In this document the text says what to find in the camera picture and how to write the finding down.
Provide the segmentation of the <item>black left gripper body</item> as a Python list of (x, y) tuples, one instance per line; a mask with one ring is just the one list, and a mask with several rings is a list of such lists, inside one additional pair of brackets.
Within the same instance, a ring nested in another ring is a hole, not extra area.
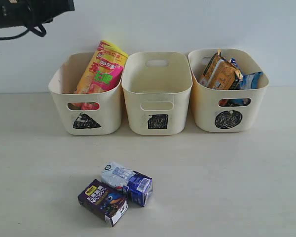
[(75, 11), (73, 0), (0, 0), (0, 29), (50, 23)]

